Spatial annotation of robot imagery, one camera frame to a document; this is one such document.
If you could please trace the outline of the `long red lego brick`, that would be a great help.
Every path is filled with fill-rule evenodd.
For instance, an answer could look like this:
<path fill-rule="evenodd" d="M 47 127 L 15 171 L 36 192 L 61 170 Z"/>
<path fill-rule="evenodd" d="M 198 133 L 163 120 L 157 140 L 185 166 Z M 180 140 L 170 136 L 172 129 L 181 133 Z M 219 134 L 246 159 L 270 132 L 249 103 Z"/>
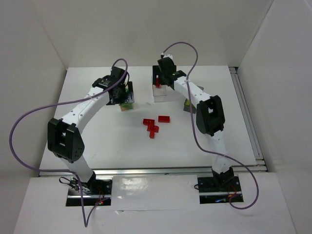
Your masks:
<path fill-rule="evenodd" d="M 170 123 L 170 117 L 169 116 L 158 116 L 158 122 Z"/>

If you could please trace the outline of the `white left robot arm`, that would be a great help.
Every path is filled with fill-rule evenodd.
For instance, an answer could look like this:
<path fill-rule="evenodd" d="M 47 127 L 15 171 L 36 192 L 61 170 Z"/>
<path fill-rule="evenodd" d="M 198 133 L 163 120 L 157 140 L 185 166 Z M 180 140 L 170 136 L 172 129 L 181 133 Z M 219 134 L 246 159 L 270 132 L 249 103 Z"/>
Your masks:
<path fill-rule="evenodd" d="M 105 105 L 120 104 L 127 98 L 125 79 L 128 72 L 112 67 L 111 73 L 98 78 L 84 101 L 60 119 L 52 118 L 48 122 L 47 147 L 60 158 L 82 185 L 91 192 L 105 189 L 105 183 L 96 179 L 95 172 L 88 166 L 83 152 L 85 145 L 82 132 L 94 115 Z"/>

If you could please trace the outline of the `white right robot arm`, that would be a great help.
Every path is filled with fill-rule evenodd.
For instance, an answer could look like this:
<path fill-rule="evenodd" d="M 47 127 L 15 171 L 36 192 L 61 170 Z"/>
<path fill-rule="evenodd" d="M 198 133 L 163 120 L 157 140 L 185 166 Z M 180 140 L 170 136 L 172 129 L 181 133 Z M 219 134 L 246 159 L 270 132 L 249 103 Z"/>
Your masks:
<path fill-rule="evenodd" d="M 224 110 L 221 98 L 205 93 L 199 86 L 187 79 L 187 75 L 177 70 L 171 54 L 162 53 L 153 66 L 153 83 L 159 81 L 161 85 L 171 87 L 185 98 L 190 98 L 190 106 L 195 107 L 195 125 L 207 139 L 209 153 L 212 157 L 212 174 L 215 187 L 228 186 L 234 178 L 231 163 L 225 157 L 227 150 L 223 140 L 225 123 Z"/>

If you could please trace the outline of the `small red lego brick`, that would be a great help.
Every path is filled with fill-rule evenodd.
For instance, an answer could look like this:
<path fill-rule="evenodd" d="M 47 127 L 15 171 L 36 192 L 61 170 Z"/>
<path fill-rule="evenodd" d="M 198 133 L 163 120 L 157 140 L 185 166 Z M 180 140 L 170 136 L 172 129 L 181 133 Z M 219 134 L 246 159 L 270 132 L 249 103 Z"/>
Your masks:
<path fill-rule="evenodd" d="M 154 131 L 151 131 L 151 132 L 149 133 L 149 137 L 150 137 L 151 139 L 154 139 L 154 138 L 155 138 L 155 132 L 154 132 Z"/>

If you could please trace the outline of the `red sloped lego brick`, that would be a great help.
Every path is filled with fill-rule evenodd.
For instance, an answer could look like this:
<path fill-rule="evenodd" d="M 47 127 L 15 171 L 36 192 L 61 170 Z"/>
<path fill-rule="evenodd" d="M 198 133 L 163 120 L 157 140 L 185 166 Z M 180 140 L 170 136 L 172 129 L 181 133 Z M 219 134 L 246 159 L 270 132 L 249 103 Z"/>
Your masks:
<path fill-rule="evenodd" d="M 159 127 L 157 125 L 148 125 L 147 131 L 148 132 L 158 133 L 159 132 Z"/>

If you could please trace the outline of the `aluminium front rail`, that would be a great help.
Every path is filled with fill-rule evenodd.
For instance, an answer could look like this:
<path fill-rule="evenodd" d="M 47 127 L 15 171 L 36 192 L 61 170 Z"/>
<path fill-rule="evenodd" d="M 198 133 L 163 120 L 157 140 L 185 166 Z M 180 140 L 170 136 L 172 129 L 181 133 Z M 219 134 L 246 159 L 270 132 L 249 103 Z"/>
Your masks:
<path fill-rule="evenodd" d="M 171 175 L 211 173 L 211 166 L 206 167 L 167 167 L 167 168 L 126 168 L 126 169 L 93 169 L 99 176 L 137 176 L 137 175 Z"/>

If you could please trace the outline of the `clear plastic container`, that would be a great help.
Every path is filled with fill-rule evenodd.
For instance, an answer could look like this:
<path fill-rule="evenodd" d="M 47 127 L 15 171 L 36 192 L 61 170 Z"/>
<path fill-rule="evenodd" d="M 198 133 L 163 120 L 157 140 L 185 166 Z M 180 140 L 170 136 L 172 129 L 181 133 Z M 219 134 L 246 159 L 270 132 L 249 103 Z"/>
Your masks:
<path fill-rule="evenodd" d="M 167 101 L 166 85 L 152 85 L 153 99 L 155 103 Z"/>

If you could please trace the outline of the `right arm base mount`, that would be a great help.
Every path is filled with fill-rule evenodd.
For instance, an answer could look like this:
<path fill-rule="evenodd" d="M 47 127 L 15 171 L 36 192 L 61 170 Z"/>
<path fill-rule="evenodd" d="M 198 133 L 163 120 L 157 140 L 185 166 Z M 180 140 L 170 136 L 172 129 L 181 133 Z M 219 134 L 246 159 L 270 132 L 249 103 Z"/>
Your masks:
<path fill-rule="evenodd" d="M 200 204 L 243 202 L 240 181 L 237 176 L 225 187 L 217 187 L 212 177 L 198 177 L 194 188 L 199 192 Z"/>

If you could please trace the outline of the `red flower lego brick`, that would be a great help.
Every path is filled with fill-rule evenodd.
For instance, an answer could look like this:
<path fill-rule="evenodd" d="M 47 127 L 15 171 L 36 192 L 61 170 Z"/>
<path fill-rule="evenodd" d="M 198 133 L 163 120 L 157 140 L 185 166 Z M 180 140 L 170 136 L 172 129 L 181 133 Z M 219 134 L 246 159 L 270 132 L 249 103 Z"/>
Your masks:
<path fill-rule="evenodd" d="M 159 81 L 159 78 L 156 78 L 156 88 L 160 88 L 161 85 L 160 85 L 160 81 Z"/>

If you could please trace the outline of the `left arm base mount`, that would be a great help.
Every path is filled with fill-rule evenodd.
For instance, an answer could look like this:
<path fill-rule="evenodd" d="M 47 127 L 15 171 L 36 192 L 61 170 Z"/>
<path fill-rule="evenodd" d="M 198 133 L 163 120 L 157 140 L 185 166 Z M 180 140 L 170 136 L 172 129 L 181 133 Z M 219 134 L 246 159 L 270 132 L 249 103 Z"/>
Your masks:
<path fill-rule="evenodd" d="M 96 202 L 100 202 L 99 206 L 111 205 L 111 194 L 113 180 L 102 179 L 103 183 L 100 186 L 96 186 L 95 189 L 90 190 L 85 184 L 82 184 L 83 202 L 85 206 L 94 206 Z M 60 177 L 59 182 L 68 186 L 68 193 L 66 199 L 66 207 L 78 207 L 81 206 L 80 189 L 78 181 L 75 177 L 70 179 Z"/>

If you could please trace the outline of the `brown tinted plastic container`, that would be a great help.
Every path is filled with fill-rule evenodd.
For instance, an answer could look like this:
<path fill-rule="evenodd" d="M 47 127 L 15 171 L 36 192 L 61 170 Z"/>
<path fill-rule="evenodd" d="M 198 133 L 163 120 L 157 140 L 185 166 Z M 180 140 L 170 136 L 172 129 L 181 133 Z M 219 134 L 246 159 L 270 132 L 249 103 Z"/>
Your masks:
<path fill-rule="evenodd" d="M 128 111 L 134 108 L 132 103 L 122 103 L 119 106 L 120 106 L 121 111 Z"/>

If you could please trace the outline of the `smoky grey plastic container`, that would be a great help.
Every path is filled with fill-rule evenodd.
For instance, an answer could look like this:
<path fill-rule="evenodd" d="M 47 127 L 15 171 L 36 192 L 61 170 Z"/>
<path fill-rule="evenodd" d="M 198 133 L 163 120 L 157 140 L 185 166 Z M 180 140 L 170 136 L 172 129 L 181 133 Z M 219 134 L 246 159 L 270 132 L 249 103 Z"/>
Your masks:
<path fill-rule="evenodd" d="M 207 99 L 205 93 L 200 87 L 190 83 L 185 86 L 185 90 L 182 94 L 187 100 L 189 111 L 193 113 L 196 112 L 199 102 Z"/>

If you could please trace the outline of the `aluminium side rail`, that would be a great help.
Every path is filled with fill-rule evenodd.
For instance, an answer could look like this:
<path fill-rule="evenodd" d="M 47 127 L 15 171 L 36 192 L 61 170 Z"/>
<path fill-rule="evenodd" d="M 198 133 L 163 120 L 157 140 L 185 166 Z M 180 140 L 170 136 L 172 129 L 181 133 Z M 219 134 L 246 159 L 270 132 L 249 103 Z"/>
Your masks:
<path fill-rule="evenodd" d="M 249 136 L 251 146 L 253 149 L 253 154 L 254 154 L 254 157 L 256 160 L 256 165 L 252 166 L 252 167 L 254 167 L 254 168 L 258 167 L 258 169 L 256 169 L 256 171 L 267 172 L 268 169 L 266 166 L 266 162 L 265 162 L 265 159 L 263 157 L 262 150 L 260 148 L 258 137 L 257 137 L 256 132 L 255 132 L 255 128 L 253 125 L 251 114 L 250 114 L 250 111 L 249 111 L 249 108 L 247 105 L 247 101 L 246 101 L 246 98 L 245 98 L 245 95 L 244 95 L 244 92 L 242 89 L 241 82 L 239 80 L 237 70 L 238 70 L 237 67 L 229 67 L 230 75 L 231 75 L 231 78 L 232 78 L 232 81 L 234 84 L 234 89 L 235 89 L 235 92 L 236 92 L 236 95 L 238 98 L 238 102 L 239 102 L 241 112 L 242 112 L 242 115 L 243 115 L 243 118 L 245 121 L 245 125 L 247 128 L 248 136 Z"/>

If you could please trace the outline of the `red lego plate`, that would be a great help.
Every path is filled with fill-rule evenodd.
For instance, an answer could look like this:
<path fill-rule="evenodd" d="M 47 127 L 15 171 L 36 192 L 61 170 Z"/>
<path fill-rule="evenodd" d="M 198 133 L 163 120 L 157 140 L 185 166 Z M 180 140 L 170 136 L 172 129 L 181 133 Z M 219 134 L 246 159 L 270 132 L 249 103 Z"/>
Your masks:
<path fill-rule="evenodd" d="M 143 119 L 143 124 L 146 126 L 154 126 L 155 125 L 155 120 L 154 119 L 149 119 L 149 118 L 144 118 Z"/>

